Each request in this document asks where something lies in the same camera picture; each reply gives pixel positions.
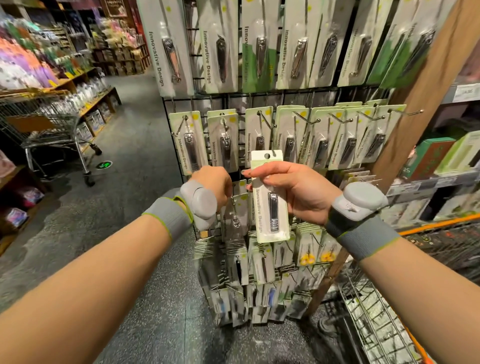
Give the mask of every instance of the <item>hand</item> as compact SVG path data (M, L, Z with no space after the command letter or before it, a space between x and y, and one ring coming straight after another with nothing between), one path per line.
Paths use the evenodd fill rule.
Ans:
M223 167L203 166L192 175L192 179L215 194L217 209L225 206L232 196L232 179Z
M342 191L324 176L302 164L268 162L254 170L244 170L247 178L258 177L269 186L287 191L288 212L302 220L324 225L328 210Z

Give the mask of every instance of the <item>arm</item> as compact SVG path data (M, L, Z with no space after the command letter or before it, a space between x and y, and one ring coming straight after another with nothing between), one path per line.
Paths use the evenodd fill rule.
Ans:
M226 203L223 168L203 167L192 178L214 192L218 207ZM164 224L142 215L70 262L0 315L0 363L93 362L170 244Z
M327 179L300 164L270 162L244 174L284 187L289 213L319 225L327 223L333 201L342 194ZM383 222L375 222L378 223L381 225L376 227L393 238L360 259L360 267L439 363L477 363L480 288L401 238Z

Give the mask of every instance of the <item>orange bar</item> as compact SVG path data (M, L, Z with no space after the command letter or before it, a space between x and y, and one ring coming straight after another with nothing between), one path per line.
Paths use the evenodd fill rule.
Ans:
M414 228L414 229L405 230L405 231L399 231L398 233L402 236L410 235L410 234L416 234L417 232L442 228L442 227L445 227L445 226L448 226L448 225L458 224L460 222L467 222L467 221L471 221L471 220L476 220L478 218L480 218L480 214L475 214L475 215L466 216L464 218L454 218L452 220L440 221L440 222L436 222L436 223L433 223L433 224L427 224L427 225L420 226L419 228Z

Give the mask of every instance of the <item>floor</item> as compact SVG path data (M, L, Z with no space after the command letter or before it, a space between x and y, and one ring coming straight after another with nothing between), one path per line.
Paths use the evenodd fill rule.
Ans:
M116 77L123 102L96 143L87 188L79 163L52 183L50 202L0 257L0 311L83 252L130 223L181 176L162 100L149 75ZM193 231L164 255L97 363L354 363L351 349L320 333L322 306L302 323L216 328L194 271Z

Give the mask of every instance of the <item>wooden beam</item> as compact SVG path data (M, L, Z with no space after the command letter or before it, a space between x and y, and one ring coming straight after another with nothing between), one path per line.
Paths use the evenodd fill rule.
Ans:
M465 61L480 37L480 1L457 0L432 45L428 58L410 90L393 95L391 104L407 104L407 112L422 114L404 116L397 124L372 174L382 180L385 193L400 172L410 151L420 139Z
M312 300L308 306L307 311L305 312L305 316L313 315L317 310L318 306L320 306L320 304L324 300L326 293L330 289L330 286L342 270L343 265L348 258L348 255L349 254L345 248L342 248L342 250L340 250L335 261L330 266L327 274L325 274L322 282L320 282L320 286L318 286L318 289L313 292Z

